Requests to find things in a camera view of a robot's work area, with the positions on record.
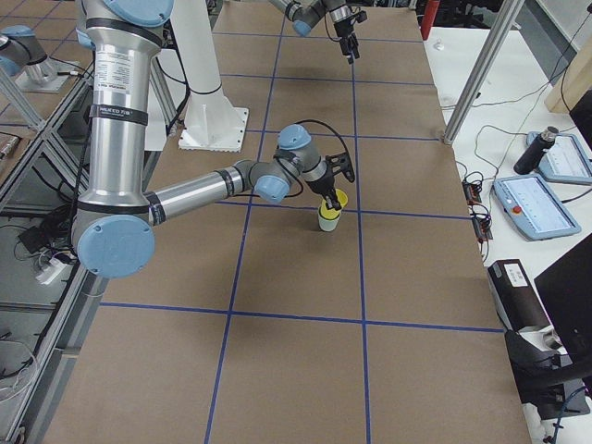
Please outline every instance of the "cup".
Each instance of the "cup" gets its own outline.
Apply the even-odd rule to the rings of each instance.
[[[340,189],[335,189],[335,192],[337,193],[337,199],[341,204],[341,210],[343,210],[348,203],[348,195]],[[323,199],[318,207],[318,226],[323,231],[333,231],[341,217],[341,210],[327,208],[327,203],[325,202],[325,199]]]

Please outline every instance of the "black cylinder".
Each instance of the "black cylinder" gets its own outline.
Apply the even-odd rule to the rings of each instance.
[[[518,174],[528,174],[538,167],[543,155],[555,144],[555,138],[559,130],[555,127],[547,127],[538,134],[526,151],[514,165],[514,171]]]

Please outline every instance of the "white desk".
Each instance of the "white desk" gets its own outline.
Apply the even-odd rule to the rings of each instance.
[[[487,31],[465,29],[434,28],[425,49],[434,82],[438,88],[438,97],[442,106],[456,104],[473,64],[479,54]],[[440,40],[443,47],[438,50],[435,44]],[[534,56],[528,49],[518,31],[511,31],[499,51],[487,79],[481,87],[481,96],[475,105],[512,100],[535,91],[547,81]],[[551,114],[544,105],[544,99],[550,92],[548,86],[539,93],[530,95],[515,104],[481,106],[473,108],[465,120],[461,131],[454,141],[454,152],[458,161],[467,165],[469,172],[481,171],[486,178],[493,176],[494,168],[479,160],[474,155],[475,136],[484,125],[494,125],[509,132],[529,132],[543,130],[552,125],[560,130],[574,124],[567,115]],[[524,118],[531,108],[533,112]],[[444,110],[448,121],[451,110]],[[570,130],[577,134],[580,142],[586,146],[577,129]],[[513,164],[524,152],[524,136],[514,137],[495,129],[484,129],[478,140],[478,152],[499,165],[506,149],[508,153],[499,168],[499,178],[515,176]],[[582,232],[565,238],[543,241],[526,241],[514,228],[512,222],[503,214],[495,198],[489,199],[491,180],[484,184],[482,199],[490,208],[494,240],[489,243],[489,255],[485,265],[489,266],[499,259],[518,258],[523,263],[528,276],[534,279],[577,242],[592,232],[592,196],[568,203],[566,206],[582,227]],[[587,187],[552,183],[551,188],[561,199],[567,199],[587,190]],[[552,435],[552,421],[545,422],[548,434]],[[566,418],[561,421],[565,428],[560,432],[561,444],[588,444],[592,436],[592,415]]]

